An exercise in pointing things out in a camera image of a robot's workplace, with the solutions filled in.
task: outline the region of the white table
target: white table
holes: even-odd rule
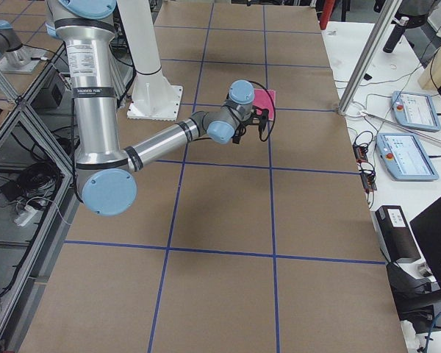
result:
[[[372,28],[373,24],[329,22],[327,29],[323,31],[323,39],[336,81],[349,80]],[[384,46],[384,41],[389,37],[390,31],[391,28],[389,28],[388,34],[384,36],[383,43],[379,48]],[[366,85],[369,82],[383,82],[398,79],[403,75],[413,72],[419,64],[420,62],[415,56],[415,53],[406,39],[403,38],[392,54],[384,53],[381,49],[378,49],[367,70],[367,73],[372,76],[372,79],[367,82],[363,81],[362,85]],[[402,89],[417,93],[437,94],[437,91],[425,91],[420,88],[417,80],[422,72],[423,68],[419,67],[413,75],[405,76],[397,82],[361,86],[354,97],[354,101],[365,105],[366,96],[370,93],[391,96],[394,91]],[[344,91],[344,89],[341,88],[344,88],[346,83],[336,82],[336,86],[338,94],[341,96]],[[435,96],[433,97],[433,101],[436,111],[441,113],[441,97]],[[367,111],[371,114],[384,117],[387,112],[389,112],[391,103],[391,98],[368,96]],[[358,104],[352,104],[347,114],[358,115],[361,109]],[[395,121],[392,117],[392,113],[387,114],[387,119]],[[373,131],[374,134],[376,133],[373,127],[364,121],[363,118],[352,118],[348,116],[346,121],[348,127],[355,129],[357,132],[370,130]],[[378,128],[381,126],[381,122],[376,119],[370,119],[370,121]],[[380,132],[402,131],[389,124],[385,124]],[[441,140],[441,131],[425,133]],[[352,131],[350,132],[350,136],[351,140],[354,140],[354,133]],[[359,139],[359,142],[368,142],[369,137],[369,134],[366,134],[362,136],[362,139]],[[420,140],[428,154],[441,154],[440,146],[435,146],[424,138],[420,138]],[[368,158],[371,162],[375,160],[374,165],[376,167],[376,184],[378,190],[374,193],[375,199],[371,211],[377,210],[383,204],[398,204],[402,206],[407,221],[410,221],[441,196],[441,158],[432,160],[434,167],[440,175],[437,181],[396,182],[392,180],[385,170],[377,153],[373,154],[373,151],[374,143],[370,146]],[[423,260],[413,264],[402,265],[402,267],[414,277],[420,277],[417,272],[417,264],[421,262],[423,262]],[[419,336],[420,342],[424,343],[425,335]],[[431,337],[434,340],[430,342],[429,352],[441,353],[441,332],[434,332],[431,334]]]

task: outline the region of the blue cable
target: blue cable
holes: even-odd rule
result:
[[[423,353],[428,352],[428,345],[429,345],[429,339],[431,336],[431,332],[433,331],[433,328],[436,326],[436,322],[438,321],[438,318],[440,318],[440,316],[441,316],[441,311],[438,313],[438,315],[436,315],[434,317],[433,321],[431,322],[431,327],[429,328],[428,336],[426,336],[426,344],[425,344],[425,349],[423,350]]]

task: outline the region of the tablet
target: tablet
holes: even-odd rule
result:
[[[392,95],[392,102],[395,119],[400,125],[426,131],[441,130],[430,95],[397,90]]]
[[[431,181],[438,173],[415,134],[377,134],[377,150],[390,175],[401,181]]]

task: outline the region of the white plug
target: white plug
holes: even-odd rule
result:
[[[24,211],[19,214],[17,218],[15,218],[14,222],[18,227],[24,227],[31,221],[31,218],[35,216],[37,210],[28,204],[24,207]]]

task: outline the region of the pink square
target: pink square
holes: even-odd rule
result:
[[[276,91],[275,90],[268,90],[268,92],[270,93],[274,104],[276,104]],[[265,90],[255,88],[255,100],[253,100],[253,105],[257,106],[258,108],[269,109],[270,112],[268,114],[268,120],[270,120],[270,121],[273,120],[273,115],[274,115],[273,106],[271,105],[270,97],[268,97]]]

